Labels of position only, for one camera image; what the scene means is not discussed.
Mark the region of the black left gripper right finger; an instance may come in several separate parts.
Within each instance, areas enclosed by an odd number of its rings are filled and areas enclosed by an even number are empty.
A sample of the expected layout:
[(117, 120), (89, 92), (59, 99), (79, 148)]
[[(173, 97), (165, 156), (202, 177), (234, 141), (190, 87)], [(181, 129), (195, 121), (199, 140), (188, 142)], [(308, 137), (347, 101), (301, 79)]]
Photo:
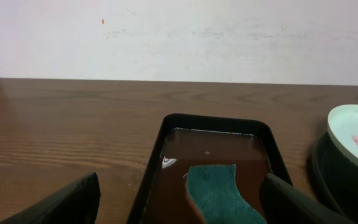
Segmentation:
[(268, 223), (352, 223), (271, 173), (264, 177), (259, 197)]

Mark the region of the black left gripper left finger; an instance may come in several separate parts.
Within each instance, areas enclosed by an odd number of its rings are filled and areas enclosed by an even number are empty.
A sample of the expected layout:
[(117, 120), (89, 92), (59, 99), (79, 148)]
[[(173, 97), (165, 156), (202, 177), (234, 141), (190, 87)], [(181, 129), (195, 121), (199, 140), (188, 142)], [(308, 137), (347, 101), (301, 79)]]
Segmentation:
[(94, 224), (100, 197), (98, 176), (92, 172), (0, 224)]

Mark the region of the green and yellow sponge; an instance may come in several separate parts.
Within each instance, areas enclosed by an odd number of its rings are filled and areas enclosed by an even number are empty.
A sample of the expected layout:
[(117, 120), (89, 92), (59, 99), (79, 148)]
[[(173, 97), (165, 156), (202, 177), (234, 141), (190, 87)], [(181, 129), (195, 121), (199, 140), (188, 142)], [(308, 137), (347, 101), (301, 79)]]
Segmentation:
[(191, 166), (186, 196), (205, 224), (266, 224), (265, 218), (241, 196), (236, 185), (236, 165)]

